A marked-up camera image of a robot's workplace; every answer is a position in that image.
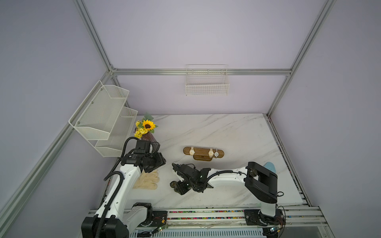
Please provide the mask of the black wrist watch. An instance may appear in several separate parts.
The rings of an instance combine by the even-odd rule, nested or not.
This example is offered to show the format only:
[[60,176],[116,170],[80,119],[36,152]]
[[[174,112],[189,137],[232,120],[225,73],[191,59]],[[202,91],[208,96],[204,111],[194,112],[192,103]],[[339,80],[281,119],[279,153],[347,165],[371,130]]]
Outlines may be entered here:
[[172,182],[170,182],[170,187],[171,187],[171,188],[175,188],[176,185],[177,185],[177,182],[176,182],[176,181],[172,181]]

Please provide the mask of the wooden watch stand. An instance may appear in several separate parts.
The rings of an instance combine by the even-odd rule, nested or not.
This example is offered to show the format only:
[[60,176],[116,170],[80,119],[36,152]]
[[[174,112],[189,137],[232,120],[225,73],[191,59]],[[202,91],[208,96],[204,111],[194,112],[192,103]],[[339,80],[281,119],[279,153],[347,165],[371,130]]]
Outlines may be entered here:
[[192,156],[194,160],[197,161],[205,161],[210,162],[214,158],[223,158],[225,153],[223,150],[219,150],[217,148],[214,148],[214,156],[213,158],[210,158],[208,155],[210,148],[201,148],[201,147],[193,147],[193,146],[187,146],[183,148],[183,153],[185,155]]

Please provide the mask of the cream strap wrist watch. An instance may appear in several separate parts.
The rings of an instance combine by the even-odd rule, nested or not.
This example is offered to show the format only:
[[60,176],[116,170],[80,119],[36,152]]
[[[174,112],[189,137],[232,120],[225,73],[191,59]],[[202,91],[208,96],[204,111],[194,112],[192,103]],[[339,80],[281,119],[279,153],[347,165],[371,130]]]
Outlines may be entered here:
[[209,155],[210,158],[213,158],[213,156],[214,156],[214,151],[213,151],[212,148],[210,148],[210,150],[209,150],[209,152],[208,152],[208,155]]

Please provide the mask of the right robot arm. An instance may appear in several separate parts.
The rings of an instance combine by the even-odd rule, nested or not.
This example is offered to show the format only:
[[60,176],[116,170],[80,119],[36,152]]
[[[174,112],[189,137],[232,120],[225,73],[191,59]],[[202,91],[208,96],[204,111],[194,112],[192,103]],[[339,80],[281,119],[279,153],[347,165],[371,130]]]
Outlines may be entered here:
[[260,165],[249,162],[247,166],[238,169],[217,170],[212,168],[196,169],[189,164],[172,164],[178,181],[170,182],[174,192],[184,195],[188,191],[203,193],[206,189],[219,186],[243,186],[260,201],[260,210],[250,210],[246,214],[247,222],[258,225],[281,225],[283,214],[277,209],[277,200],[284,195],[278,191],[278,176],[275,165],[267,162]]

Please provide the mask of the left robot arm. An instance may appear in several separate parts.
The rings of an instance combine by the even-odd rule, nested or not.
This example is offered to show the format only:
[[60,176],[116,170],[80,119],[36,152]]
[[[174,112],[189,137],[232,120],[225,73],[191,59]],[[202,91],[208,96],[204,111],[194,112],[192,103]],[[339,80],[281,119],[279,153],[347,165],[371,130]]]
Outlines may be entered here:
[[117,164],[104,178],[117,176],[110,194],[92,217],[85,217],[81,224],[83,238],[128,238],[139,225],[149,225],[153,220],[151,203],[135,203],[123,221],[129,193],[142,173],[150,173],[166,163],[156,141],[129,137],[123,145]]

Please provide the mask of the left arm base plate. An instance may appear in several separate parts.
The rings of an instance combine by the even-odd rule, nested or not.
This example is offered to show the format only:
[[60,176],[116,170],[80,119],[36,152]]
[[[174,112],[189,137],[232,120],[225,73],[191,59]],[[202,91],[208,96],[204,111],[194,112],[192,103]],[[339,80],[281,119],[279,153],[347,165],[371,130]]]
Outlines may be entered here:
[[143,222],[138,227],[159,227],[166,225],[168,218],[168,211],[153,211],[152,216],[148,222]]

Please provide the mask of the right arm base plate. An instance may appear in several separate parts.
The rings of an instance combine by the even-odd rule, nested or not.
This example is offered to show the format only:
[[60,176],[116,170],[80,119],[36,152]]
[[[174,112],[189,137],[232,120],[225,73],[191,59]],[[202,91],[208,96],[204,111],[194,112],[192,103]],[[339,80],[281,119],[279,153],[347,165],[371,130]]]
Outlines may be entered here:
[[261,213],[259,209],[244,210],[244,218],[248,226],[275,226],[284,225],[285,216],[280,209],[275,210],[275,216],[268,216]]

